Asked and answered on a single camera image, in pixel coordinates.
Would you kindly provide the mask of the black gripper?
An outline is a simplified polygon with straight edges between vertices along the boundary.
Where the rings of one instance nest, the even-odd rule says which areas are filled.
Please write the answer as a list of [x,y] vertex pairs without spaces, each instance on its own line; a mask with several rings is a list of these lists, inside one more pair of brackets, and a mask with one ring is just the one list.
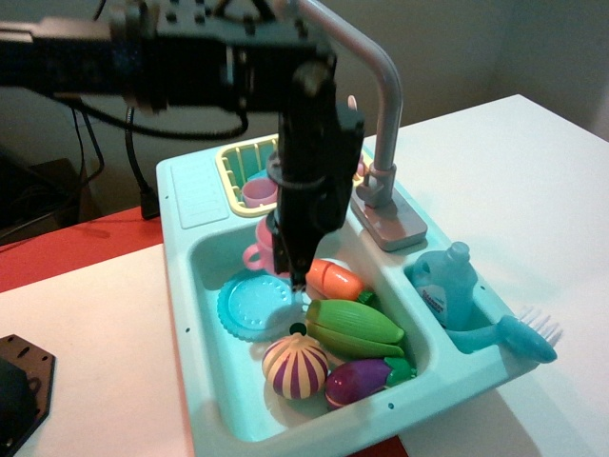
[[301,291],[321,240],[344,224],[353,179],[339,166],[298,182],[283,173],[278,156],[267,160],[266,170],[279,191],[271,231],[274,273],[290,276],[292,290]]

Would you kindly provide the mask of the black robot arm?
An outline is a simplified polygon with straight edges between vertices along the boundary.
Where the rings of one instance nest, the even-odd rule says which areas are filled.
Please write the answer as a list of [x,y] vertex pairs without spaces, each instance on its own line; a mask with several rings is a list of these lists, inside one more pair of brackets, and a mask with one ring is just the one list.
[[273,268],[305,287],[317,247],[347,212],[363,115],[336,99],[329,35],[258,1],[233,18],[226,2],[128,1],[107,21],[47,17],[1,26],[1,83],[93,114],[86,95],[120,95],[156,113],[215,107],[245,120],[279,116],[267,173],[279,189],[270,221]]

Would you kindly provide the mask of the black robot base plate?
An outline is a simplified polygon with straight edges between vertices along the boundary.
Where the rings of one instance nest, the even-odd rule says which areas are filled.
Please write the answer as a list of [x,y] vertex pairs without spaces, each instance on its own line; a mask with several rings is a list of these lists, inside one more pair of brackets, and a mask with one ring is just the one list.
[[16,334],[1,338],[2,456],[14,456],[49,416],[55,362]]

